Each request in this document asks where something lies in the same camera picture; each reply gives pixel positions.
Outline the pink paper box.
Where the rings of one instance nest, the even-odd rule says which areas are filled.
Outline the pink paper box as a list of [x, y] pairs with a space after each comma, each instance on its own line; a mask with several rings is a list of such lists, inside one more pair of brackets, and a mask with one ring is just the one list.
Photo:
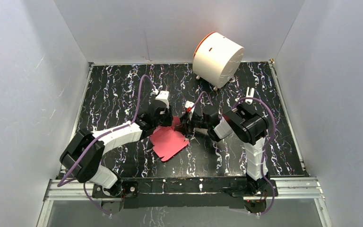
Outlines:
[[162, 162], [168, 161], [189, 144], [189, 140], [175, 130], [175, 126], [179, 124], [180, 118], [174, 116], [171, 126], [160, 126], [149, 136], [149, 140], [153, 144], [153, 151]]

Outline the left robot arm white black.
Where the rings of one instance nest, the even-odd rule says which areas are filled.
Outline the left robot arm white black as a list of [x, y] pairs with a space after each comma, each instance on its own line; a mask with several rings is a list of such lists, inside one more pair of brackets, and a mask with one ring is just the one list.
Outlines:
[[120, 195], [122, 179], [115, 171], [100, 164], [103, 155], [122, 145], [143, 140], [159, 126], [172, 125], [172, 121], [172, 108], [155, 100], [147, 110], [137, 114], [134, 122], [97, 132], [77, 131], [60, 156], [61, 164], [68, 170], [65, 176], [72, 175], [80, 183], [97, 184], [111, 197]]

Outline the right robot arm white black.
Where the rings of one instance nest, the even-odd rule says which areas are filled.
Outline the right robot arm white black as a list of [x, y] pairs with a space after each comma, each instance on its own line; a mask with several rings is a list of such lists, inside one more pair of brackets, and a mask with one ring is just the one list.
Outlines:
[[268, 169], [263, 156], [268, 127], [269, 123], [264, 116], [255, 111], [252, 105], [241, 102], [235, 108], [226, 111], [222, 117], [213, 106], [205, 106], [201, 114], [188, 107], [180, 117], [180, 122], [176, 123], [175, 130], [188, 135], [195, 129], [206, 129], [209, 137], [215, 142], [235, 134], [244, 145], [247, 179], [246, 186], [237, 191], [259, 196], [268, 184], [264, 179], [268, 176]]

